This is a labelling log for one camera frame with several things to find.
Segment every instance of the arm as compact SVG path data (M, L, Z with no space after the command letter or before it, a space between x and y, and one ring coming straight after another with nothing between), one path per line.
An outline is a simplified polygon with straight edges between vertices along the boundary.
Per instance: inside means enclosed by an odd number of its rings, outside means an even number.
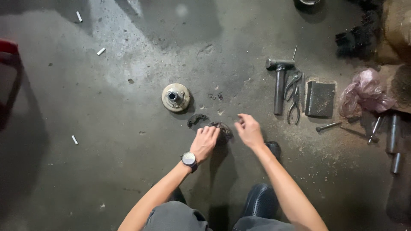
M219 133L220 128L216 127L204 127L197 130L197 135L191 145L190 152L196 156L198 165L211 154ZM190 173L191 168L180 161L137 202L121 223L118 231L142 230L151 210L165 203L171 193Z
M240 121L235 123L238 133L266 170L280 206L290 222L297 230L327 231L325 223L314 206L264 144L258 122L251 115L238 116Z

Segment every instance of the watch face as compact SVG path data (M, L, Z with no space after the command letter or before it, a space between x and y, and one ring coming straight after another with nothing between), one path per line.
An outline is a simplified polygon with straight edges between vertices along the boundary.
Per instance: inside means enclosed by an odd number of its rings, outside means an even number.
M186 152L182 155L181 160L186 165L192 165L196 161L196 156L191 152Z

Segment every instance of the hammer head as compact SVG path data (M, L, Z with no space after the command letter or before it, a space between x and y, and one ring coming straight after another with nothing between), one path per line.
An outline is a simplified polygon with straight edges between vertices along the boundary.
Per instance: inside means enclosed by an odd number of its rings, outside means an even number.
M294 60L275 60L275 59L267 59L266 61L266 68L267 70L274 70L278 67L283 67L285 69L293 68L295 65Z

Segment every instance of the pink plastic bag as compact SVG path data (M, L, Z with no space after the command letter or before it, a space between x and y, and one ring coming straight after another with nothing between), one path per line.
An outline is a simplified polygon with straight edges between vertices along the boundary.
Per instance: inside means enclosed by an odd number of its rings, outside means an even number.
M396 100L388 97L386 88L380 85L380 77L376 70L368 68L353 77L341 97L340 114L351 116L359 104L367 111L384 112L396 104Z

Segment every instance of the cigarette butt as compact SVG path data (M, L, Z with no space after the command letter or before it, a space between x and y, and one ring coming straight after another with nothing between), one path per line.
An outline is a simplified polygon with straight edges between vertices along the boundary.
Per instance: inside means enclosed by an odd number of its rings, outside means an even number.
M81 19L80 13L78 11L76 11L77 13L77 17L79 18L79 21L82 22L83 20Z
M103 47L99 52L97 52L97 55L100 56L106 49Z
M79 143L77 142L76 138L74 137L74 135L72 136L72 138L73 138L75 144L79 144Z

